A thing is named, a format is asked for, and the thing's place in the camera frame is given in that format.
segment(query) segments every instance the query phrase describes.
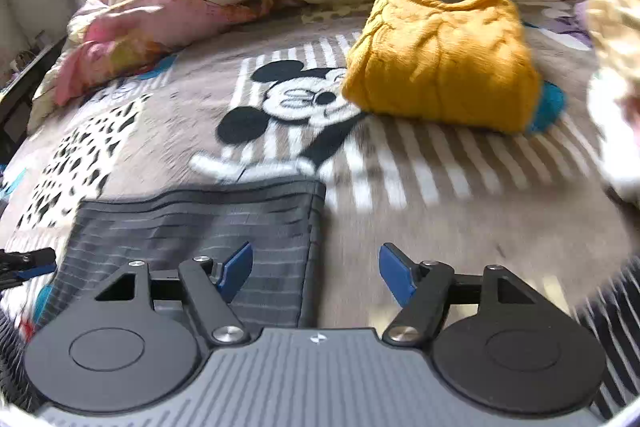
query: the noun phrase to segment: striped pattern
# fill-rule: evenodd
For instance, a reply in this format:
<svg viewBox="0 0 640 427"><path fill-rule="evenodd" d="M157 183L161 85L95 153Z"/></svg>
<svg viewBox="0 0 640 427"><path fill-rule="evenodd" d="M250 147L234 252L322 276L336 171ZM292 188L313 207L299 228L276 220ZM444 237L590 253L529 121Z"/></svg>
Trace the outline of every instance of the striped pattern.
<svg viewBox="0 0 640 427"><path fill-rule="evenodd" d="M344 67L357 33L307 42L296 48L247 57L228 108L259 107L270 84L251 82L257 68L274 60L294 59L305 68ZM242 146L226 146L222 157L241 164L300 154L317 136L311 126L271 121L266 133ZM402 210L414 203L433 206L447 200L496 196L542 185L576 182L596 173L593 146L565 114L546 134L503 136L466 127L368 116L343 147L319 169L332 209Z"/></svg>
<svg viewBox="0 0 640 427"><path fill-rule="evenodd" d="M38 325L132 259L174 269L184 259L224 259L246 241L249 279L231 305L250 326L306 326L324 186L302 176L238 185L181 187L151 198L84 200ZM36 288L30 292L31 305Z"/></svg>
<svg viewBox="0 0 640 427"><path fill-rule="evenodd" d="M0 311L0 393L3 403L13 403L20 409L34 412L41 404L24 370L24 346L20 333Z"/></svg>
<svg viewBox="0 0 640 427"><path fill-rule="evenodd" d="M640 394L640 259L629 261L576 316L607 353L607 372L593 405L609 419Z"/></svg>

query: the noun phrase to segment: mickey mouse ear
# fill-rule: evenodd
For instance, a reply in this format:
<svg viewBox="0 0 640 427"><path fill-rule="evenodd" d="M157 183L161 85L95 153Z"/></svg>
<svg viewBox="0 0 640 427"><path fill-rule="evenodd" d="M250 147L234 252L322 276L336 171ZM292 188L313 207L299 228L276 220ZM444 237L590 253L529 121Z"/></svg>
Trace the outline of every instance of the mickey mouse ear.
<svg viewBox="0 0 640 427"><path fill-rule="evenodd" d="M270 118L255 107L236 107L220 120L216 132L222 143L238 145L251 142L264 134Z"/></svg>
<svg viewBox="0 0 640 427"><path fill-rule="evenodd" d="M251 80L261 83L291 80L298 76L304 67L299 60L276 60L255 70Z"/></svg>

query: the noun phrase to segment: metal screw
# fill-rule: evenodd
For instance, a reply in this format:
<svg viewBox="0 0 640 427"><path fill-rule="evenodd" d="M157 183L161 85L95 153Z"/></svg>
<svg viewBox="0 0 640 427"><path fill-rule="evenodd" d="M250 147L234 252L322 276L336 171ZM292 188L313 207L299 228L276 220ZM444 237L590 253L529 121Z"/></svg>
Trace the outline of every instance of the metal screw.
<svg viewBox="0 0 640 427"><path fill-rule="evenodd" d="M215 330L213 338L224 344L235 344L244 337L244 331L237 326L222 326Z"/></svg>
<svg viewBox="0 0 640 427"><path fill-rule="evenodd" d="M397 343L411 343L418 339L420 333L412 326L394 326L388 331L389 338Z"/></svg>

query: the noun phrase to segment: folded sweater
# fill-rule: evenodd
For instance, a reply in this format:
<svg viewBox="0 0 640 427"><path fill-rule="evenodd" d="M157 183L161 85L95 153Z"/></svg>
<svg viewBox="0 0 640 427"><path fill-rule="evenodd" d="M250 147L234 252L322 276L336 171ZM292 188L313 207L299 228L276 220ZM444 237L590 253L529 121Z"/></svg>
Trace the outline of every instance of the folded sweater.
<svg viewBox="0 0 640 427"><path fill-rule="evenodd" d="M347 65L342 95L363 110L505 133L542 88L508 0L376 0Z"/></svg>

